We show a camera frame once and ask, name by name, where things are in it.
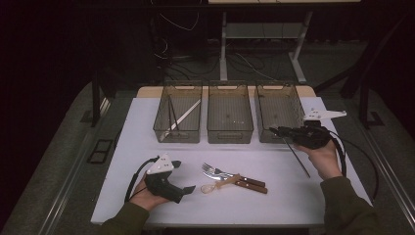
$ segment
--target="table surface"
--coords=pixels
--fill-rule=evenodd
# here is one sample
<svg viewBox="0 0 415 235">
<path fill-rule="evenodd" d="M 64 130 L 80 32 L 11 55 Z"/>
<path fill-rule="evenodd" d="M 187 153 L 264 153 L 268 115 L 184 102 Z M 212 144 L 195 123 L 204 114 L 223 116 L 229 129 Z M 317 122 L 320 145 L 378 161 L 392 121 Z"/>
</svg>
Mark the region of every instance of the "table surface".
<svg viewBox="0 0 415 235">
<path fill-rule="evenodd" d="M 138 167 L 150 158 L 168 153 L 173 161 L 182 162 L 169 176 L 169 182 L 179 188 L 196 185 L 196 189 L 184 196 L 180 204 L 171 202 L 154 209 L 147 227 L 312 227 L 323 224 L 321 178 L 305 153 L 297 152 L 311 178 L 306 177 L 288 146 L 258 141 L 253 98 L 251 144 L 208 143 L 206 92 L 202 102 L 201 142 L 169 144 L 159 143 L 153 130 L 161 91 L 162 87 L 144 87 L 132 101 L 91 222 L 100 224 L 115 216 Z M 298 91 L 306 113 L 311 108 L 325 110 L 322 100 L 315 97 L 312 89 L 304 86 Z M 336 132 L 330 120 L 323 120 L 322 124 Z M 235 185 L 203 194 L 200 188 L 213 183 L 202 174 L 203 163 L 264 181 L 268 194 Z M 348 158 L 346 165 L 347 177 L 356 193 L 370 203 Z"/>
</svg>

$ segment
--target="storage bin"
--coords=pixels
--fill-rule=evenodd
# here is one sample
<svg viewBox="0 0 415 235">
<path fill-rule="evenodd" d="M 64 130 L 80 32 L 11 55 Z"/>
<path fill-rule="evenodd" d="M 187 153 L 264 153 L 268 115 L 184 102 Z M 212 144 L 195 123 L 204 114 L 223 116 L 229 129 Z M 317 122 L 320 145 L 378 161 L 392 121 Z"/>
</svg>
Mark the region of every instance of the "storage bin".
<svg viewBox="0 0 415 235">
<path fill-rule="evenodd" d="M 160 143 L 199 143 L 201 81 L 166 81 L 153 129 Z"/>
<path fill-rule="evenodd" d="M 257 81 L 255 111 L 259 141 L 261 143 L 285 143 L 269 130 L 269 127 L 300 127 L 304 111 L 293 82 Z"/>
<path fill-rule="evenodd" d="M 207 139 L 210 144 L 249 144 L 254 131 L 245 81 L 211 81 L 208 86 Z"/>
</svg>

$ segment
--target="green sleeve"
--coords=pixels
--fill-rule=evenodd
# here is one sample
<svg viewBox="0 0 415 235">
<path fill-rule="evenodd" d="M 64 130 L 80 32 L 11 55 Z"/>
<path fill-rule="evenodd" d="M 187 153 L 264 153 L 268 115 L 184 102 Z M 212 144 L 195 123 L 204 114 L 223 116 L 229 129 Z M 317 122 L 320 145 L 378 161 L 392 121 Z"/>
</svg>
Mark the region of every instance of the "green sleeve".
<svg viewBox="0 0 415 235">
<path fill-rule="evenodd" d="M 114 218 L 103 223 L 98 234 L 139 235 L 148 217 L 149 212 L 145 209 L 132 203 L 125 203 Z"/>
<path fill-rule="evenodd" d="M 379 218 L 365 200 L 359 198 L 345 177 L 334 177 L 321 183 L 326 201 L 324 223 L 327 235 L 385 234 Z"/>
</svg>

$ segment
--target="hand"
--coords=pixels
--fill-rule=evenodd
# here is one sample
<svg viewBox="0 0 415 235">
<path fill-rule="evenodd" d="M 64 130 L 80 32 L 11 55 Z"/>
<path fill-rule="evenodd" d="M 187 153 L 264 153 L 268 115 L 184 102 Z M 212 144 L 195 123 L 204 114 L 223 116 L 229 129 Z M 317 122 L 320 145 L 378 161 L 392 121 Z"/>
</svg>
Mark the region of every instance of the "hand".
<svg viewBox="0 0 415 235">
<path fill-rule="evenodd" d="M 169 202 L 169 200 L 161 196 L 153 195 L 147 189 L 146 182 L 144 182 L 145 178 L 146 178 L 146 174 L 144 174 L 143 178 L 140 180 L 140 182 L 135 187 L 134 189 L 135 195 L 133 194 L 134 196 L 129 200 L 129 202 L 137 206 L 140 206 L 149 212 L 152 209 L 154 209 L 156 206 Z"/>
<path fill-rule="evenodd" d="M 295 145 L 295 148 L 308 154 L 309 159 L 318 171 L 318 175 L 323 180 L 342 176 L 338 164 L 336 146 L 332 140 L 326 146 L 316 150 L 311 150 L 301 145 Z"/>
</svg>

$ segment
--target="floor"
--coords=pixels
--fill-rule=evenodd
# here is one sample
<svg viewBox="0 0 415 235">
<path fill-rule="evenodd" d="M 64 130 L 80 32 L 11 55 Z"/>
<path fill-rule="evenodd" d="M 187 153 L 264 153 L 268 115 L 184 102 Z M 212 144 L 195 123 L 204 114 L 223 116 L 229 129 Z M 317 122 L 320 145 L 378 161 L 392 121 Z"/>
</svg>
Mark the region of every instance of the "floor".
<svg viewBox="0 0 415 235">
<path fill-rule="evenodd" d="M 208 57 L 193 60 L 186 52 L 174 52 L 172 63 L 164 69 L 165 79 L 201 79 L 208 82 L 219 79 L 217 41 L 208 42 Z M 228 51 L 228 79 L 296 80 L 287 52 L 293 41 L 250 40 L 230 41 Z M 306 43 L 300 54 L 300 64 L 312 87 L 346 70 L 359 58 L 365 42 L 349 41 Z M 415 142 L 375 93 L 370 93 L 369 111 L 376 112 L 385 125 L 362 127 L 357 120 L 358 95 L 345 100 L 339 95 L 343 82 L 322 91 L 328 110 L 347 111 L 347 116 L 333 119 L 339 135 L 357 145 L 372 159 L 385 159 L 399 182 L 380 174 L 379 191 L 374 202 L 387 234 L 414 234 L 402 210 L 406 198 L 415 198 Z M 119 90 L 112 99 L 105 99 L 102 118 L 91 127 L 91 85 L 87 85 L 73 101 L 67 116 L 50 143 L 36 172 L 28 183 L 19 203 L 4 227 L 2 234 L 94 234 L 98 225 L 90 223 L 96 200 L 116 147 L 116 140 L 136 90 Z M 113 145 L 103 164 L 89 164 L 87 159 L 98 140 L 112 140 Z M 374 169 L 364 154 L 350 144 L 347 153 L 368 195 L 375 191 Z M 404 192 L 396 194 L 392 188 L 401 185 Z M 213 234 L 304 234 L 304 231 L 278 229 L 218 229 Z M 321 228 L 312 228 L 305 234 L 322 234 Z M 164 234 L 195 234 L 195 230 L 167 229 Z"/>
</svg>

